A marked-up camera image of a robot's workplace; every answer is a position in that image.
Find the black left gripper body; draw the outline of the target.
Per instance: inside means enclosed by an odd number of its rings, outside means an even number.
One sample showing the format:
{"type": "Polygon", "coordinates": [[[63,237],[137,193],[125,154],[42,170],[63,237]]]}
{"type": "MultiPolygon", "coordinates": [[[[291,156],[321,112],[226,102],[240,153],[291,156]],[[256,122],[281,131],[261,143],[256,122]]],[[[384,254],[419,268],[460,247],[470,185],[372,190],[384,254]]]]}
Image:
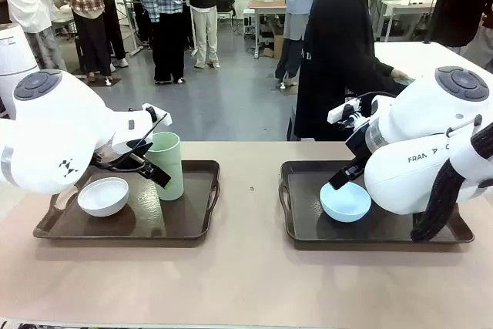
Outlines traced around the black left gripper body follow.
{"type": "Polygon", "coordinates": [[[144,156],[152,144],[150,139],[134,139],[126,143],[110,141],[94,152],[92,165],[107,171],[143,170],[148,163],[144,156]]]}

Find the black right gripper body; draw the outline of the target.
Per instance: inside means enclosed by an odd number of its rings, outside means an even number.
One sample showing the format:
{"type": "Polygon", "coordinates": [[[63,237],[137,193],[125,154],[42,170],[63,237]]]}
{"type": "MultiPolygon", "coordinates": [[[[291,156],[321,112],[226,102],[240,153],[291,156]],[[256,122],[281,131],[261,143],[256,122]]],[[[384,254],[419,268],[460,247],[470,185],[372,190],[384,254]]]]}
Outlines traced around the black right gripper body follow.
{"type": "Polygon", "coordinates": [[[369,123],[359,126],[346,140],[346,147],[353,153],[354,158],[345,166],[348,170],[355,167],[357,170],[363,169],[371,157],[372,152],[366,144],[366,132],[369,123]]]}

